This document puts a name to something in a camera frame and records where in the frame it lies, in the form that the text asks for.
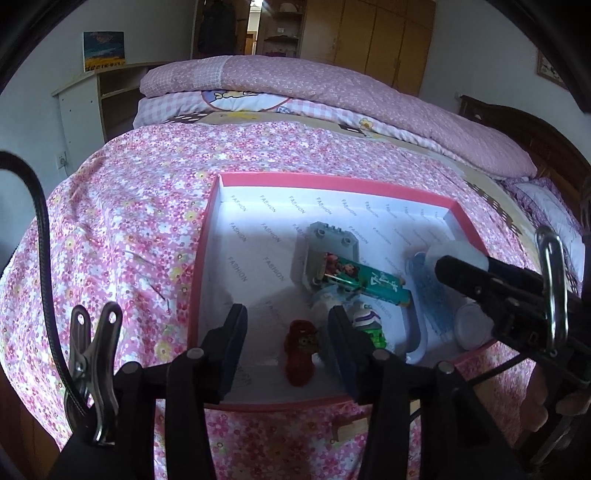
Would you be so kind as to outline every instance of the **wooden wardrobe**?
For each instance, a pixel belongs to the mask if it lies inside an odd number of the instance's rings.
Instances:
[[[300,58],[418,95],[435,8],[433,0],[307,0]]]

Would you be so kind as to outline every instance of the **floor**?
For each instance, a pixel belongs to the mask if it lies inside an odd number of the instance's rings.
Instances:
[[[0,445],[27,480],[47,477],[59,450],[12,389],[0,367]]]

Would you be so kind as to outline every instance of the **pink box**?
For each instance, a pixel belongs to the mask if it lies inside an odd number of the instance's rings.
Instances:
[[[310,310],[301,274],[306,228],[316,221],[351,231],[359,240],[361,263],[399,275],[404,275],[405,259],[425,251],[430,241],[463,239],[487,254],[472,222],[453,199],[336,176],[221,174],[212,187],[197,247],[188,347],[198,346],[209,329],[221,325],[232,303],[244,304],[249,318],[232,391],[215,408],[277,411],[349,399],[319,358],[314,359],[314,378],[305,387],[292,387],[282,371],[288,325],[306,319]],[[404,351],[400,308],[376,306],[395,352]],[[442,341],[429,336],[427,363],[435,361],[429,352],[445,352],[445,359],[458,361],[481,350],[463,352],[454,342]]]

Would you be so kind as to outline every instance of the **pink checkered blanket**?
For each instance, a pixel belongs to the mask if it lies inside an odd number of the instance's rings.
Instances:
[[[181,61],[148,72],[140,89],[148,99],[223,89],[309,100],[432,140],[493,176],[533,177],[537,172],[529,155],[497,130],[399,93],[367,75],[308,60],[245,55]]]

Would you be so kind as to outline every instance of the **doorway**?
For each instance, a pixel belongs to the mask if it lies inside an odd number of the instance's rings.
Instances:
[[[246,29],[246,41],[244,55],[256,53],[256,39],[258,36],[259,22],[261,21],[261,8],[263,0],[251,0],[251,9],[248,14],[248,27]]]

